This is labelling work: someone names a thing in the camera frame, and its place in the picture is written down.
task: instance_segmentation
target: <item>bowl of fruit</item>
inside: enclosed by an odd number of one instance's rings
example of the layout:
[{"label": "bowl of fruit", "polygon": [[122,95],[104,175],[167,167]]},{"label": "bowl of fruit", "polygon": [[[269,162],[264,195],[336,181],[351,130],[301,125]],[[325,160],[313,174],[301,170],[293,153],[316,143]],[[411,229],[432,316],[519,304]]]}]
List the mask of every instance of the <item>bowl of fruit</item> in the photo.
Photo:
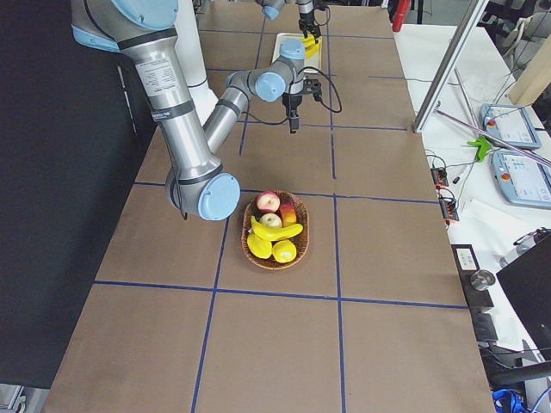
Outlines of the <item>bowl of fruit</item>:
[{"label": "bowl of fruit", "polygon": [[294,194],[265,191],[245,208],[241,246],[258,267],[295,265],[306,254],[308,236],[308,210]]}]

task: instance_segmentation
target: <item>black computer monitor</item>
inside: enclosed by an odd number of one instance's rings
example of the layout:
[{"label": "black computer monitor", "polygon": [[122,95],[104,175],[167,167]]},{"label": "black computer monitor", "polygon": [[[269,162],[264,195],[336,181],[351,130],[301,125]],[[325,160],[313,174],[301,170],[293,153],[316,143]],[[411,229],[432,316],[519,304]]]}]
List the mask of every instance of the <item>black computer monitor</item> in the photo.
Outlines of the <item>black computer monitor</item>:
[{"label": "black computer monitor", "polygon": [[551,360],[551,236],[497,273],[524,328]]}]

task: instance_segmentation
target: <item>brown table surface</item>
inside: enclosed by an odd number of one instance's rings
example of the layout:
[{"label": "brown table surface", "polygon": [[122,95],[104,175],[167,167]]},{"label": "brown table surface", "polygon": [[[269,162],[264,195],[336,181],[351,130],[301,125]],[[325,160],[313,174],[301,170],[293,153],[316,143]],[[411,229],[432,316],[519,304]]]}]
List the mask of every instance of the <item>brown table surface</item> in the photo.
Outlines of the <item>brown table surface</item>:
[{"label": "brown table surface", "polygon": [[[344,110],[305,98],[295,135],[243,115],[217,154],[242,186],[228,220],[181,219],[155,136],[46,413],[493,411],[387,12],[331,14],[322,69]],[[215,93],[268,66],[297,20],[292,5],[265,22],[255,4],[212,3],[199,28]],[[267,189],[311,218],[304,259],[275,273],[240,245],[245,204]]]}]

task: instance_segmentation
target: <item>metal cup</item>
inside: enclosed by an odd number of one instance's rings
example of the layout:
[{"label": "metal cup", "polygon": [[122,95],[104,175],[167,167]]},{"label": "metal cup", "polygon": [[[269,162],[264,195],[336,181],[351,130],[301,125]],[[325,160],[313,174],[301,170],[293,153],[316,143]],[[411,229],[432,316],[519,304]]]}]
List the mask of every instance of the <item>metal cup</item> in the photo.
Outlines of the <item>metal cup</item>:
[{"label": "metal cup", "polygon": [[496,277],[490,271],[485,269],[479,269],[473,275],[471,275],[471,286],[477,291],[487,290],[489,286],[493,286],[496,283]]}]

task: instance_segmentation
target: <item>blue cable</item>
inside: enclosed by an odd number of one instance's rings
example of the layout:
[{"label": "blue cable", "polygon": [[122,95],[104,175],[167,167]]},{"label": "blue cable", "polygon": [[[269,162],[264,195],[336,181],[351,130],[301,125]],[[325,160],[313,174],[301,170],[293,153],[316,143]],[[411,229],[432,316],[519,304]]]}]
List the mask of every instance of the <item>blue cable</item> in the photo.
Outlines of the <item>blue cable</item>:
[{"label": "blue cable", "polygon": [[523,401],[518,394],[510,389],[497,390],[492,393],[493,405],[498,413],[528,413],[523,406]]},{"label": "blue cable", "polygon": [[532,408],[532,410],[530,410],[531,412],[533,413],[536,413],[536,409],[537,407],[540,405],[540,403],[542,402],[543,398],[549,393],[549,391],[551,391],[551,386],[548,387],[548,389],[546,391],[544,391],[540,397],[537,398],[536,400],[536,404],[534,404],[534,407]]}]

